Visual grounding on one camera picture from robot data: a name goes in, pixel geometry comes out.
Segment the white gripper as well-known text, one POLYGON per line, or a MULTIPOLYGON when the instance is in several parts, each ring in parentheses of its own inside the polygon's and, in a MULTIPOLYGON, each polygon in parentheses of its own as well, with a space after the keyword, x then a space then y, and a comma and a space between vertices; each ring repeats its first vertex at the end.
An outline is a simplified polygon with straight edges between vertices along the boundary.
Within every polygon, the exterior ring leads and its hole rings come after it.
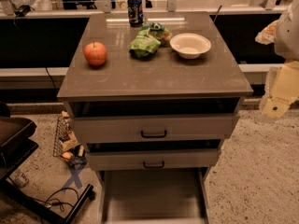
MULTIPOLYGON (((269 45, 275 41, 278 21, 273 21, 259 32, 255 41, 269 45)), ((262 114, 269 119, 281 118, 299 98, 299 62, 271 67, 267 73, 264 96, 259 104, 262 114)))

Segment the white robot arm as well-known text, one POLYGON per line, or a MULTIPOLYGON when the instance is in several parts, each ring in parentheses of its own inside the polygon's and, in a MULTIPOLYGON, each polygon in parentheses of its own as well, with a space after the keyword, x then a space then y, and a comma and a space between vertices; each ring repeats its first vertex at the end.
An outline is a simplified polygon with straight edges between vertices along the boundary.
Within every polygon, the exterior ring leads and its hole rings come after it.
POLYGON ((275 53, 285 59, 280 68, 267 73, 265 94, 259 104, 265 117, 279 119, 299 97, 299 0, 293 0, 278 20, 256 35, 255 41, 273 43, 275 53))

